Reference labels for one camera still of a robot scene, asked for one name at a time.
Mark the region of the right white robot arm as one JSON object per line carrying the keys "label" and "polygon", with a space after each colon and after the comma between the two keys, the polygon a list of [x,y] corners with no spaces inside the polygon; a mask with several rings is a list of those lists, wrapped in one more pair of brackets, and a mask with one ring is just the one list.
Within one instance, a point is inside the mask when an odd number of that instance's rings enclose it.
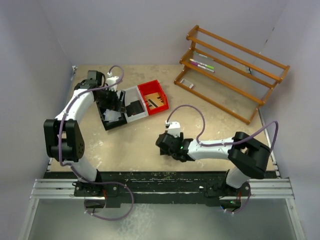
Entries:
{"label": "right white robot arm", "polygon": [[255,138],[244,141],[247,137],[246,133],[238,131],[233,137],[199,144],[193,138],[184,138],[183,133],[173,136],[165,131],[159,135],[155,145],[160,148],[161,155],[183,163],[202,159],[231,161],[234,168],[226,174],[222,190],[233,196],[249,179],[262,180],[266,176],[271,150]]}

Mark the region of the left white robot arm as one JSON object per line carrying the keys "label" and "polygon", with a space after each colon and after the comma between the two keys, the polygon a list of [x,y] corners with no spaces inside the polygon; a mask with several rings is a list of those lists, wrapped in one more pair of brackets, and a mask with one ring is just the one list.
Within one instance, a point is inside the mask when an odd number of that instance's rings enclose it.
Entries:
{"label": "left white robot arm", "polygon": [[85,141],[79,123],[87,110],[96,104],[100,108],[120,112],[124,106],[124,91],[117,91],[124,75],[104,74],[90,70],[87,78],[77,83],[73,94],[61,113],[43,124],[47,155],[69,167],[79,182],[86,183],[85,190],[91,196],[103,191],[102,177],[85,156]]}

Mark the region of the black plastic bin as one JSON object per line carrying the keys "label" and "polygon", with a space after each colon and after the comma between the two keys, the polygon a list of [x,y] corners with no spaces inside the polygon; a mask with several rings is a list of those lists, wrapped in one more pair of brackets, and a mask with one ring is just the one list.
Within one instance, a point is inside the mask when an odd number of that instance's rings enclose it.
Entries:
{"label": "black plastic bin", "polygon": [[127,124],[124,91],[106,91],[97,98],[96,105],[106,131]]}

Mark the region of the black item in white bin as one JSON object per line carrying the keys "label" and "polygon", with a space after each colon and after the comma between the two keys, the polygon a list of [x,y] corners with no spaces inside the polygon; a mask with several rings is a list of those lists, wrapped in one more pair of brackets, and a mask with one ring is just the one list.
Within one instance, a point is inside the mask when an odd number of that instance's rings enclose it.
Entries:
{"label": "black item in white bin", "polygon": [[139,100],[131,102],[129,105],[125,107],[125,109],[128,117],[132,117],[144,112],[143,105]]}

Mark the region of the white plastic bin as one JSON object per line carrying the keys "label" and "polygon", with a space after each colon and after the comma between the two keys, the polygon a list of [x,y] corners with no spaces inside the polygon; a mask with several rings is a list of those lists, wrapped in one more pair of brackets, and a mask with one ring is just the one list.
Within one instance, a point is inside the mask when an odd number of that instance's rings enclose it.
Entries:
{"label": "white plastic bin", "polygon": [[123,90],[125,113],[124,118],[127,124],[149,116],[147,105],[138,86],[133,86]]}

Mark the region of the red plastic bin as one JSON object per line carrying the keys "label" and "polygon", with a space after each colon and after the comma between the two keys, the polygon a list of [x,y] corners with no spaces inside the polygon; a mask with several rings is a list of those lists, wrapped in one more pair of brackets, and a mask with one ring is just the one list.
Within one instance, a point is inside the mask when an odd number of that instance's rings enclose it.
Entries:
{"label": "red plastic bin", "polygon": [[149,116],[169,109],[167,96],[158,80],[142,83],[137,87],[146,105]]}

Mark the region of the pink marker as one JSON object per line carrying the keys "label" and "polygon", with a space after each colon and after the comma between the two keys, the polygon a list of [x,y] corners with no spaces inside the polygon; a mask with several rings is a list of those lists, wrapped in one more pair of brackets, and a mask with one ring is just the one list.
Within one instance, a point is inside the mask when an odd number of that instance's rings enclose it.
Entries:
{"label": "pink marker", "polygon": [[209,72],[212,72],[212,73],[215,73],[215,71],[213,69],[210,69],[210,68],[207,68],[205,67],[204,65],[201,65],[201,64],[198,64],[198,63],[195,63],[195,62],[191,62],[192,65],[198,67],[198,68],[201,68],[203,70],[206,70],[206,71],[209,71]]}

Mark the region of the green capped marker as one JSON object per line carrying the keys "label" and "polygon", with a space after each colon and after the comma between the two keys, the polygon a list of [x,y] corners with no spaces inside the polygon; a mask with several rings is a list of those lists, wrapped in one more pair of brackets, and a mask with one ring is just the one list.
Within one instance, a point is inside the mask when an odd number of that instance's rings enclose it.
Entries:
{"label": "green capped marker", "polygon": [[197,64],[197,65],[204,66],[204,67],[207,68],[207,69],[214,70],[214,67],[211,66],[211,65],[205,64],[205,63],[200,62],[200,61],[198,61],[198,60],[194,60],[193,58],[190,58],[189,60],[190,60],[192,63],[195,63],[195,64]]}

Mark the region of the wooden tiered rack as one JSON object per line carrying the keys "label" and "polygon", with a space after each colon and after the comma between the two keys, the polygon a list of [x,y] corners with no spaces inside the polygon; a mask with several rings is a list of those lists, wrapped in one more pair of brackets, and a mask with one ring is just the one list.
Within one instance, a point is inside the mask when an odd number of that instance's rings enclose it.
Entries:
{"label": "wooden tiered rack", "polygon": [[[226,51],[223,51],[201,39],[198,38],[198,33],[202,33],[206,36],[209,36],[215,40],[218,40],[224,44],[227,44],[233,48],[236,48],[242,52],[245,52],[253,57],[256,57],[264,62],[267,62],[277,68],[282,69],[282,73],[277,76],[265,69],[262,69],[252,63],[249,63],[239,57],[236,57]],[[249,125],[253,119],[255,118],[257,112],[259,109],[264,106],[267,103],[267,100],[270,98],[270,95],[272,94],[273,90],[277,85],[279,85],[287,76],[290,65],[284,65],[282,63],[279,63],[275,60],[272,60],[264,55],[261,55],[255,51],[252,51],[244,46],[241,46],[235,42],[232,42],[228,39],[225,39],[219,35],[216,35],[212,32],[209,32],[203,28],[201,28],[199,25],[195,25],[186,35],[186,39],[190,41],[190,47],[188,51],[181,57],[179,63],[183,65],[183,69],[180,72],[180,74],[176,77],[174,80],[174,84],[183,88],[184,90],[190,92],[191,94],[199,97],[200,99],[210,103],[211,105],[219,108],[220,110],[228,113],[229,115],[235,117],[236,119],[240,120],[241,122],[245,123],[246,125]],[[228,72],[236,73],[238,75],[243,76],[246,79],[250,79],[252,82],[257,83],[263,87],[268,88],[265,95],[261,98],[258,98],[254,96],[253,94],[249,93],[248,91],[245,91],[241,89],[240,87],[232,84],[229,82],[226,78],[221,78],[217,75],[215,75],[215,68],[214,73],[210,72],[208,70],[204,70],[202,68],[199,68],[193,64],[191,64],[190,59],[193,59],[193,57],[196,55],[195,52],[198,52],[200,54],[206,55],[208,57],[211,57],[214,59],[214,63],[218,64],[218,66],[223,67],[225,70],[228,70]],[[236,94],[239,94],[250,101],[254,102],[256,104],[256,108],[252,112],[250,118],[246,119],[243,116],[239,115],[235,111],[219,104],[218,102],[212,100],[211,98],[204,96],[200,92],[194,90],[193,88],[190,89],[186,87],[185,85],[181,84],[180,81],[185,77],[185,75],[188,73],[188,71],[193,70],[210,80],[230,89],[231,91],[235,92]]]}

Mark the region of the grey marker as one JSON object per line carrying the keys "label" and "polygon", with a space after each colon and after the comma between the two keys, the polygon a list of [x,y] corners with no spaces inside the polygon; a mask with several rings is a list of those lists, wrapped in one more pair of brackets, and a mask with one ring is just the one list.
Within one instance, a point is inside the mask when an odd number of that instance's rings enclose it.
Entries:
{"label": "grey marker", "polygon": [[206,56],[206,55],[203,55],[201,53],[198,53],[198,52],[194,52],[197,56],[200,56],[202,58],[205,58],[205,59],[208,59],[208,60],[211,60],[211,61],[215,61],[213,58],[209,57],[209,56]]}

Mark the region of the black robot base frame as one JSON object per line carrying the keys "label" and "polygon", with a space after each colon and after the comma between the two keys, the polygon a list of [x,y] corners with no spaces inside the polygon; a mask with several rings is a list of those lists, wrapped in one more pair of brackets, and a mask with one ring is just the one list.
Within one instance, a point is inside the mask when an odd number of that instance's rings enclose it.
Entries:
{"label": "black robot base frame", "polygon": [[80,182],[72,172],[46,172],[44,179],[55,183],[55,190],[70,190],[69,196],[97,199],[108,208],[121,204],[205,205],[208,207],[240,207],[240,201],[256,196],[259,191],[275,188],[274,172],[263,180],[251,179],[240,189],[225,184],[225,171],[105,171],[101,184]]}

